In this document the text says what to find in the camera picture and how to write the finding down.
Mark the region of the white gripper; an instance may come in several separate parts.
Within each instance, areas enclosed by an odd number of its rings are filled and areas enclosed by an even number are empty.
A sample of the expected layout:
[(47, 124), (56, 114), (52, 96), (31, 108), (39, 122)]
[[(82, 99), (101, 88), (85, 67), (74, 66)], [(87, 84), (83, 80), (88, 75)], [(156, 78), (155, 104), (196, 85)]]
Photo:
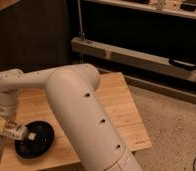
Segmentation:
[(17, 115), (17, 105), (2, 105), (0, 104), (0, 116), (9, 120), (15, 120)]

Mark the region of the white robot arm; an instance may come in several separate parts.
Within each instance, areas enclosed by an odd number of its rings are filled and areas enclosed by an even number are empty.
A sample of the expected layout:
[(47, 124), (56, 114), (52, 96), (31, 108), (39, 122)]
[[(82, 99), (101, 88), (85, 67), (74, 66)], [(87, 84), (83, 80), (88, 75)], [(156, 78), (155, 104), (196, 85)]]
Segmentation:
[(100, 82), (91, 64), (24, 73), (0, 72), (0, 135), (33, 140), (38, 133), (15, 122), (19, 90), (39, 88), (87, 171), (142, 171), (96, 97)]

